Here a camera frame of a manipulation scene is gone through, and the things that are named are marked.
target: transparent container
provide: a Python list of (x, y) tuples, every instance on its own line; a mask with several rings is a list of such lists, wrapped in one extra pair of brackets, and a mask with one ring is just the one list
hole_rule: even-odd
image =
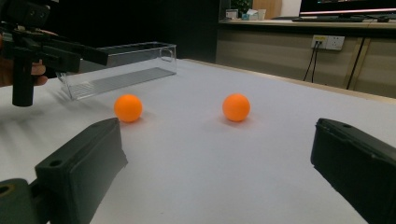
[(72, 100), (131, 86), (177, 72), (176, 45), (148, 42), (100, 48), (107, 65), (81, 60), (78, 73), (57, 73)]

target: orange ball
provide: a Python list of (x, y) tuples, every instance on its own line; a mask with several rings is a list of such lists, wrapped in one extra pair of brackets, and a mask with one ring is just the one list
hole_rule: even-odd
[(225, 117), (231, 121), (242, 121), (250, 112), (250, 102), (241, 93), (234, 93), (225, 98), (222, 110)]
[(114, 104), (114, 113), (119, 120), (133, 122), (137, 120), (143, 111), (143, 105), (139, 98), (132, 94), (120, 96)]

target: screen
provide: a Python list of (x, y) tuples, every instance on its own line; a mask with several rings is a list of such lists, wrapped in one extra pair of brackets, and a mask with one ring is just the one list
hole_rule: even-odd
[(383, 15), (396, 12), (395, 0), (302, 0), (300, 16)]

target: power socket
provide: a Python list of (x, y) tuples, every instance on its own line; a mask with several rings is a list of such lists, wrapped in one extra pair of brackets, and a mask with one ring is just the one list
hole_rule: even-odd
[(319, 49), (326, 49), (327, 41), (328, 41), (327, 39), (328, 37), (326, 35), (314, 35), (314, 38), (312, 39), (312, 43), (311, 43), (311, 48), (314, 48), (316, 45), (316, 47), (318, 47)]
[(329, 35), (327, 37), (326, 49), (341, 50), (344, 45), (344, 36)]

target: electrical cable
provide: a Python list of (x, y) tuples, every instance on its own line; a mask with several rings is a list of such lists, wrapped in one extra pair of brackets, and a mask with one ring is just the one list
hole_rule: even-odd
[(314, 83), (314, 74), (315, 74), (315, 67), (317, 66), (317, 57), (318, 57), (318, 49), (319, 49), (319, 45), (315, 50), (315, 60), (314, 60), (314, 69), (312, 69), (312, 77), (311, 77), (311, 82)]
[(312, 49), (311, 60), (309, 61), (309, 65), (308, 65), (308, 68), (306, 69), (303, 81), (306, 80), (306, 76), (308, 75), (309, 68), (311, 67), (312, 59), (314, 58), (315, 51), (317, 51), (317, 49), (319, 48), (319, 45), (320, 45), (320, 42), (316, 41), (314, 48)]

